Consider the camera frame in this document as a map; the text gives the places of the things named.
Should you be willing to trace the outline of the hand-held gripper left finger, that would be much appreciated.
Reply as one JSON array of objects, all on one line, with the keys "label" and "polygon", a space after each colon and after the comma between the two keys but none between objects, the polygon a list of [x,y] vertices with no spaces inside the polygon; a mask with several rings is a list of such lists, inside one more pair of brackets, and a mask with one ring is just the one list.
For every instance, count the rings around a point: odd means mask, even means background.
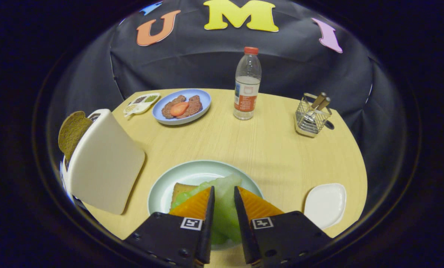
[{"label": "hand-held gripper left finger", "polygon": [[210,263],[215,187],[198,192],[183,206],[201,217],[154,212],[124,243],[163,268],[202,268]]}]

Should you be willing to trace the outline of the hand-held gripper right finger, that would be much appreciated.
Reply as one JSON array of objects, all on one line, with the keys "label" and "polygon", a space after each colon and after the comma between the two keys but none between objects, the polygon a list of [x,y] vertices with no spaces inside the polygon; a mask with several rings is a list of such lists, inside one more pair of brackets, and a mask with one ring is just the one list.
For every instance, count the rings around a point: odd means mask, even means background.
[{"label": "hand-held gripper right finger", "polygon": [[282,212],[240,186],[234,188],[241,241],[252,268],[300,268],[332,239],[300,211]]}]

